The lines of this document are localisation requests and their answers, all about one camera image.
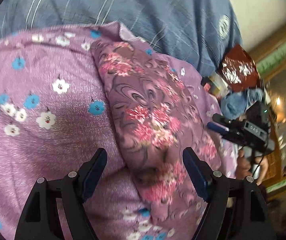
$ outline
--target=white flower print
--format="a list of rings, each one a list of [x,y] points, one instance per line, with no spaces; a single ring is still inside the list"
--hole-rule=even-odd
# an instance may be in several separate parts
[[[82,49],[88,51],[91,48],[91,44],[89,44],[89,43],[82,43],[81,47],[82,47]]]
[[[151,229],[152,225],[150,224],[150,221],[149,220],[145,220],[145,221],[141,221],[139,223],[139,227],[138,227],[138,230],[140,232],[148,232],[150,229]]]
[[[158,227],[158,226],[154,226],[154,227],[153,227],[153,231],[161,231],[161,230],[162,230],[161,227]]]
[[[24,48],[24,45],[23,45],[23,44],[21,44],[21,43],[17,43],[17,44],[16,44],[16,48],[18,48],[18,49],[22,49],[22,48]]]
[[[75,33],[64,33],[65,37],[68,39],[75,37]]]
[[[21,108],[19,111],[15,113],[15,120],[18,122],[24,122],[26,118],[27,118],[27,113],[23,108]]]
[[[139,240],[140,237],[141,237],[140,232],[132,232],[126,237],[126,240]]]
[[[62,47],[70,45],[70,40],[64,36],[58,36],[55,38],[56,44],[61,45]]]
[[[17,136],[20,134],[20,129],[14,124],[8,124],[4,127],[4,132],[9,136]]]
[[[43,42],[44,37],[41,34],[33,34],[32,35],[32,41],[33,42]]]
[[[10,117],[13,117],[16,113],[14,104],[5,103],[4,105],[0,105],[0,108],[4,113],[9,115]]]
[[[36,122],[39,124],[39,127],[50,129],[52,125],[55,124],[56,116],[50,111],[42,112],[41,116],[36,119]]]
[[[66,83],[64,79],[57,79],[54,83],[52,83],[52,87],[53,90],[60,95],[67,92],[67,90],[70,88],[70,84]]]
[[[126,221],[135,220],[137,217],[137,214],[134,214],[133,212],[129,211],[128,209],[125,209],[123,211],[123,219]]]
[[[181,68],[181,76],[185,76],[185,68]]]
[[[175,230],[174,230],[174,228],[172,228],[172,229],[167,233],[167,237],[173,236],[174,233],[175,233]]]

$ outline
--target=purple blanket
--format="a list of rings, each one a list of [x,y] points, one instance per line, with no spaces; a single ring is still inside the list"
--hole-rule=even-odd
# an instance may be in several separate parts
[[[62,178],[88,161],[98,147],[107,150],[108,163],[84,206],[99,239],[192,237],[206,206],[202,199],[194,195],[187,208],[186,203],[179,206],[179,220],[174,216],[153,225],[152,212],[160,207],[149,205],[141,194],[142,200],[121,156],[105,96],[110,83],[105,83],[104,91],[90,48],[98,40],[129,39],[132,48],[155,62],[167,62],[169,70],[177,73],[203,124],[220,113],[217,101],[200,86],[201,76],[190,64],[155,53],[118,23],[59,26],[0,40],[0,232],[6,239],[14,239],[20,213],[38,177]],[[217,161],[208,160],[212,168],[233,177],[236,158],[231,144],[205,129],[202,133],[208,136],[198,141],[216,146],[212,159]],[[65,237],[71,239],[62,203],[58,207]]]

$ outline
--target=fabric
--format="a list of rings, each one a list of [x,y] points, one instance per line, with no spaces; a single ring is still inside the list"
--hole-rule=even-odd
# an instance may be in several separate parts
[[[4,0],[0,38],[64,24],[123,22],[152,48],[192,64],[203,76],[242,44],[229,0]]]
[[[152,222],[180,219],[196,200],[182,151],[192,147],[213,170],[221,166],[191,94],[171,70],[187,63],[173,59],[170,65],[126,42],[95,42],[92,53],[122,157]]]
[[[90,47],[94,41],[120,42],[121,37],[130,36],[112,23],[52,27],[0,40],[0,232],[6,240],[14,239],[37,178],[62,178],[90,160],[99,147],[107,151],[107,166],[93,197],[84,204],[99,239],[192,238],[206,203],[195,196],[194,204],[179,214],[180,220],[152,225],[150,207],[139,196],[119,150],[111,108]],[[131,46],[169,63],[191,93],[203,123],[220,113],[217,101],[200,86],[201,76],[192,65],[177,64],[139,39]],[[231,143],[208,133],[221,161],[219,170],[233,177],[236,158]],[[70,240],[61,201],[58,209],[65,239]]]
[[[261,89],[257,88],[226,95],[220,102],[222,114],[231,120],[238,118],[255,102],[261,102],[263,93]]]

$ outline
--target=pink flower print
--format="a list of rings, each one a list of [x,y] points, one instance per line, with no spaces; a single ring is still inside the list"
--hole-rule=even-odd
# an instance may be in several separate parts
[[[132,67],[127,63],[120,62],[116,64],[115,69],[118,76],[126,77],[129,76],[129,72],[132,70]]]
[[[169,128],[173,132],[178,132],[181,128],[181,122],[176,117],[170,118]]]
[[[184,84],[183,82],[179,79],[178,76],[176,76],[175,74],[173,73],[169,73],[169,75],[171,76],[172,78],[172,81],[175,82],[176,86],[180,89],[184,89]]]
[[[176,85],[177,85],[178,88],[184,89],[184,84],[183,84],[183,82],[181,80],[177,81]]]
[[[151,129],[150,125],[139,123],[133,133],[140,142],[148,142],[152,138],[154,131]]]
[[[145,190],[142,193],[142,197],[147,201],[160,202],[162,200],[167,200],[167,203],[170,204],[175,189],[176,183],[167,184],[165,182],[159,182]]]
[[[111,71],[112,69],[114,69],[114,64],[111,62],[105,62],[101,68],[99,69],[99,72],[101,74],[106,74],[108,71]]]
[[[179,161],[175,162],[175,164],[173,166],[173,173],[177,178],[178,185],[182,184],[185,177],[187,176],[187,172],[186,172],[185,168],[183,167],[183,165]]]
[[[120,54],[111,52],[105,57],[104,61],[122,61],[122,59],[123,57]]]
[[[131,65],[131,61],[129,59],[122,57],[120,54],[116,52],[109,53],[104,59],[104,61],[111,61],[113,63],[122,62]]]
[[[158,66],[159,66],[161,69],[164,69],[164,70],[165,70],[166,72],[168,72],[168,73],[171,72],[166,61],[156,59],[155,62],[158,64]]]
[[[164,163],[159,167],[159,182],[143,192],[142,196],[147,201],[167,200],[170,204],[176,187],[183,183],[187,172],[177,160],[174,164]]]
[[[134,71],[138,74],[145,74],[145,70],[140,66],[134,66]]]
[[[206,144],[200,147],[200,154],[202,156],[208,157],[209,160],[212,160],[217,153],[215,144],[209,135],[206,135],[205,139],[203,139],[203,142]]]
[[[124,41],[115,42],[114,47],[115,48],[129,48],[131,50],[133,49],[132,46],[128,42],[124,42]]]
[[[128,119],[138,120],[140,123],[144,123],[145,119],[149,116],[148,109],[142,106],[127,109],[125,112],[128,114]]]
[[[170,120],[170,117],[162,109],[155,109],[152,112],[152,122],[153,124],[156,124],[157,126],[164,126],[168,123],[169,120]]]
[[[164,92],[167,94],[167,87],[168,87],[168,84],[163,80],[163,79],[158,79],[156,81],[156,85]]]
[[[124,62],[107,61],[99,69],[101,74],[106,74],[111,71],[115,71],[118,76],[128,76],[132,70],[132,66]]]
[[[173,100],[173,103],[175,104],[181,101],[181,98],[176,93],[171,96],[171,99]]]
[[[161,103],[160,109],[161,109],[162,111],[166,111],[166,112],[169,112],[169,111],[170,111],[170,107],[168,106],[168,104],[163,104],[163,103]]]
[[[175,92],[175,90],[169,86],[163,79],[158,79],[156,81],[156,85],[167,95],[169,96],[173,102],[176,104],[177,102],[181,101],[181,98]]]
[[[169,130],[160,129],[155,131],[155,136],[152,141],[152,144],[160,149],[166,149],[174,142],[176,142],[176,139]]]

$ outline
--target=pillowcase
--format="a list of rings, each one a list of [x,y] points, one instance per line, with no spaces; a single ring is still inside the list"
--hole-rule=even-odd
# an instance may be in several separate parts
[[[173,66],[155,53],[127,42],[95,42],[91,52],[120,152],[152,222],[181,218],[197,201],[182,162],[183,149],[192,147],[200,159],[220,165],[192,96]]]

